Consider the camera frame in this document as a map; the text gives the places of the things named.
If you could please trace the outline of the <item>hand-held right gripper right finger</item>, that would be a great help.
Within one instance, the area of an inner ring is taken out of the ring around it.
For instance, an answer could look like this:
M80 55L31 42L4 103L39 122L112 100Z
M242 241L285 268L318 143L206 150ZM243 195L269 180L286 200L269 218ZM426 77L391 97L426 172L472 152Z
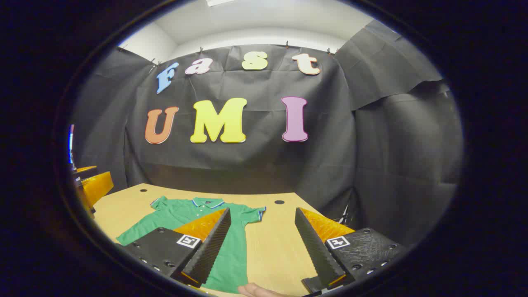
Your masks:
M355 231L302 207L295 226L316 271L302 280L312 295L373 278L407 251L373 228Z

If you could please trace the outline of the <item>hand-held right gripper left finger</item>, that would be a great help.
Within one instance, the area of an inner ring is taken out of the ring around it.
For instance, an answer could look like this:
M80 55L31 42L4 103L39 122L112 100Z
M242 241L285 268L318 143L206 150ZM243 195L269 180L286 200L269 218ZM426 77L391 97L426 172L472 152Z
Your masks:
M157 274L200 288L206 282L231 226L224 208L174 230L158 227L128 245L117 244Z

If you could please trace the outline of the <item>green T-shirt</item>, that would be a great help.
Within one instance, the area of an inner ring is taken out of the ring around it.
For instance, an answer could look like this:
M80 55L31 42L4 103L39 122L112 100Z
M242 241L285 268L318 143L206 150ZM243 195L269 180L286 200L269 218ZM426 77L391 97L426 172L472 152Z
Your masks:
M153 213L120 234L117 241L128 245L157 227L176 229L227 207L230 209L231 226L203 286L215 291L238 293L238 287L248 284L245 226L262 221L266 207L248 207L213 198L187 200L162 196L151 203Z

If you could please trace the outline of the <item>black backdrop cloth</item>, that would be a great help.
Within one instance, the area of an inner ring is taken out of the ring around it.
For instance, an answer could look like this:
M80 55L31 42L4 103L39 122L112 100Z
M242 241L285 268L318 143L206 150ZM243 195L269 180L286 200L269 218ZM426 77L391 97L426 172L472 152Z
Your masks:
M74 162L137 184L294 192L351 227L423 239L463 160L449 86L409 41L367 24L336 55L285 45L193 51L153 66L114 50L72 113Z

